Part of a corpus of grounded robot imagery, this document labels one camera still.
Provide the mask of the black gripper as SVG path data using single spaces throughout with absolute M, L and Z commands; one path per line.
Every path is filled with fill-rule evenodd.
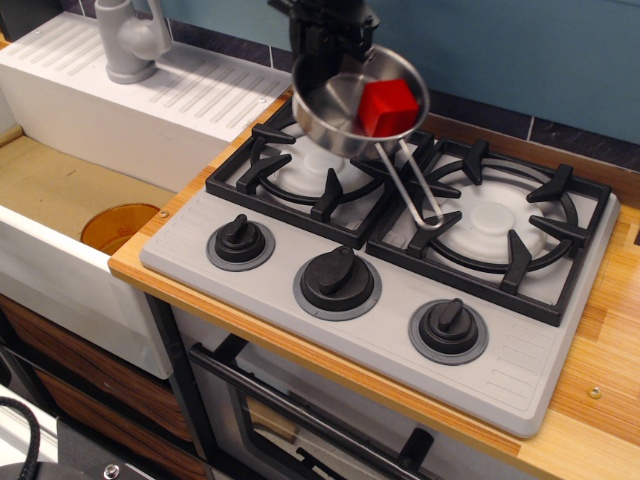
M 366 61 L 372 52 L 379 16 L 360 0 L 269 0 L 289 19 L 293 59 L 299 58 L 299 86 L 306 93 L 340 69 L 345 54 Z

